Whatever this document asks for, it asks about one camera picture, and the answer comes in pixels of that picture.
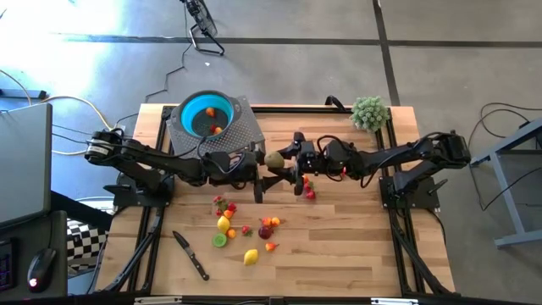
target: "lime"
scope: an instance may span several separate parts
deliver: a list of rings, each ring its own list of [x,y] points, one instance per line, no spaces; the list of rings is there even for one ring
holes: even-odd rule
[[[217,235],[213,236],[213,246],[224,247],[227,240],[228,240],[228,237],[226,237],[225,234],[218,233]]]

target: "checkered cloth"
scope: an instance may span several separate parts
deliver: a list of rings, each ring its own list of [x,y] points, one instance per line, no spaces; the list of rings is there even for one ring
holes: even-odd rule
[[[70,263],[77,258],[98,256],[102,244],[108,239],[108,232],[99,230],[81,222],[68,222],[68,266],[74,271],[82,271],[96,266],[96,261],[89,264]]]

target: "gray tray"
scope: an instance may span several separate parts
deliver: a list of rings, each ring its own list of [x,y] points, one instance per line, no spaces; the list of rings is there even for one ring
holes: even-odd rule
[[[219,139],[203,143],[200,146],[202,154],[212,152],[234,153],[248,147],[252,142],[265,149],[265,138],[260,125],[257,123],[256,116],[252,112],[250,103],[245,96],[237,97],[236,100],[241,105],[241,117],[225,130],[224,135]],[[175,154],[187,152],[199,143],[199,138],[187,134],[180,128],[180,106],[171,111],[171,116],[166,121],[166,125],[168,126]],[[186,154],[183,158],[197,158],[196,150]]]

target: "wooden table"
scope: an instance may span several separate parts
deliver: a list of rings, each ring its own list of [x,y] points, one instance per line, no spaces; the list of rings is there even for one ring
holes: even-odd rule
[[[135,139],[154,147],[163,106],[141,105]],[[392,107],[391,113],[398,145],[419,138],[413,108]],[[289,145],[295,130],[302,131],[308,140],[332,134],[355,142],[358,150],[376,150],[374,135],[355,130],[347,114],[257,114],[257,119],[268,152]],[[263,167],[261,170],[261,175],[267,173]],[[236,191],[231,186],[196,188],[177,179],[174,200],[166,209],[163,222],[152,294],[399,296],[390,221],[388,213],[381,208],[378,179],[373,179],[366,189],[359,187],[359,181],[346,179],[337,183],[322,175],[312,177],[312,181],[317,190],[315,201],[294,196],[293,186],[283,182],[264,195],[263,204],[256,204],[252,185],[244,191]],[[237,237],[229,240],[224,248],[211,244],[211,238],[218,232],[216,208],[212,205],[217,195],[235,201],[238,207],[231,221]],[[275,216],[286,220],[270,239],[280,244],[275,252],[265,252],[265,241],[257,234],[241,235],[242,225],[257,230],[258,219]],[[127,208],[113,220],[98,289],[113,280],[133,253],[140,218],[141,208]],[[438,222],[425,210],[413,210],[412,220],[420,256],[442,284],[453,291]],[[172,230],[180,232],[191,244],[210,281],[201,279],[173,238]],[[253,248],[260,253],[259,260],[246,267],[244,253]],[[144,257],[140,284],[146,269],[147,257]],[[412,264],[407,259],[406,271],[414,287]]]

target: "green succulent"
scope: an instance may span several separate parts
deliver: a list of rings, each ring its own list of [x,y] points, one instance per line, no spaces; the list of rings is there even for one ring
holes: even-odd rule
[[[358,97],[352,107],[353,115],[350,117],[356,128],[375,132],[390,119],[388,109],[380,97]]]

